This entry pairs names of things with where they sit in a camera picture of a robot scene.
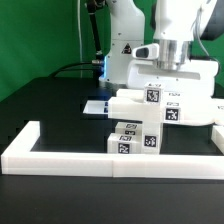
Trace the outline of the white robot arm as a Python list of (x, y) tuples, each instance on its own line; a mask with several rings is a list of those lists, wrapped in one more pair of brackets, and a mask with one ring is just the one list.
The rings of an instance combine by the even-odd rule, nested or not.
[[(95, 13), (110, 12), (110, 51), (103, 54)], [(224, 34), (224, 0), (156, 0), (151, 7), (153, 42), (144, 43), (145, 15), (133, 0), (87, 0), (96, 57), (103, 63), (99, 84), (141, 89), (158, 82), (167, 91), (211, 96), (220, 65), (208, 54), (193, 56), (193, 42)]]

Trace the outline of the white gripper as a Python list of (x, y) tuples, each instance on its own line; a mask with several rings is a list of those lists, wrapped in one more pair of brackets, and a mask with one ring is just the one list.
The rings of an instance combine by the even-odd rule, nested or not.
[(174, 68), (159, 66), (159, 45), (134, 48), (128, 66), (127, 87), (142, 89), (147, 82), (161, 83), (166, 91), (212, 96), (219, 63), (215, 60), (188, 59)]

